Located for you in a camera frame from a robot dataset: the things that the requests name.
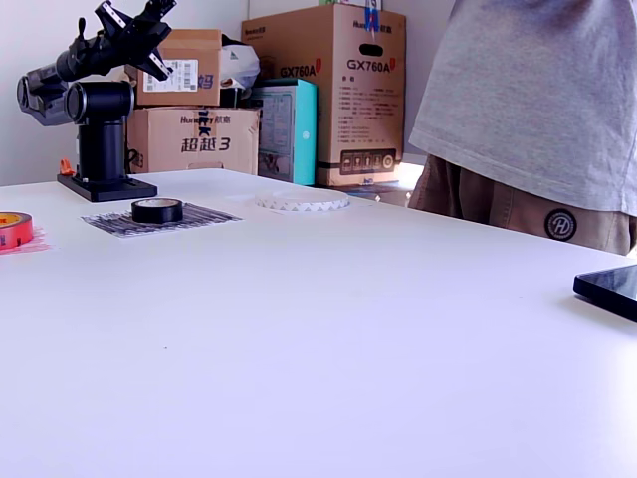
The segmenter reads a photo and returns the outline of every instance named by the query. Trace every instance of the barcode label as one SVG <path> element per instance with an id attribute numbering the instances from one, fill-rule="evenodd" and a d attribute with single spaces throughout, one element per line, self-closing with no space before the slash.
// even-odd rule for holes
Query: barcode label
<path id="1" fill-rule="evenodd" d="M 197 93 L 199 61 L 166 60 L 165 64 L 172 69 L 172 74 L 165 82 L 148 73 L 143 74 L 145 93 Z"/>

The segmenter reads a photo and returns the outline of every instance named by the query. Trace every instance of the white plastic bag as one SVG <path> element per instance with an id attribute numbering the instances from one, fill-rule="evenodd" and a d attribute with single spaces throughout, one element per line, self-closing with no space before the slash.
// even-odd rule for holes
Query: white plastic bag
<path id="1" fill-rule="evenodd" d="M 248 45 L 228 45 L 221 52 L 221 88 L 248 90 L 259 76 L 259 57 Z"/>

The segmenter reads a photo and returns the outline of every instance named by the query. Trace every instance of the tape roll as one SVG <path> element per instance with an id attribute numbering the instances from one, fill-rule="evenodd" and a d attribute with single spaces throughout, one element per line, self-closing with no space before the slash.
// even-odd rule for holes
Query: tape roll
<path id="1" fill-rule="evenodd" d="M 140 224 L 167 224 L 183 220 L 183 203 L 176 199 L 143 199 L 132 203 L 132 220 Z"/>
<path id="2" fill-rule="evenodd" d="M 275 192 L 257 197 L 257 205 L 275 211 L 329 212 L 349 206 L 349 196 L 327 190 Z"/>
<path id="3" fill-rule="evenodd" d="M 15 249 L 33 240 L 33 218 L 20 212 L 0 212 L 0 251 Z"/>

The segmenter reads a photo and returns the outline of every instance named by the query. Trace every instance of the white tabletop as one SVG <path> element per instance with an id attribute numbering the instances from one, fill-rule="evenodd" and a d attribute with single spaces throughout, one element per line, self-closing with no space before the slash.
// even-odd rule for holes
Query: white tabletop
<path id="1" fill-rule="evenodd" d="M 573 297 L 628 260 L 393 206 L 151 174 L 240 223 L 120 240 L 0 188 L 52 251 L 0 256 L 0 476 L 635 478 L 637 324 Z"/>

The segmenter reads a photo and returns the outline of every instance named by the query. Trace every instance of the phone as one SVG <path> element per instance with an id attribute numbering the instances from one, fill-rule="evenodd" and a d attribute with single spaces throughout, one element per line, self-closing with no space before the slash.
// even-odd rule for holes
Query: phone
<path id="1" fill-rule="evenodd" d="M 602 309 L 637 322 L 637 266 L 577 276 L 574 291 Z"/>

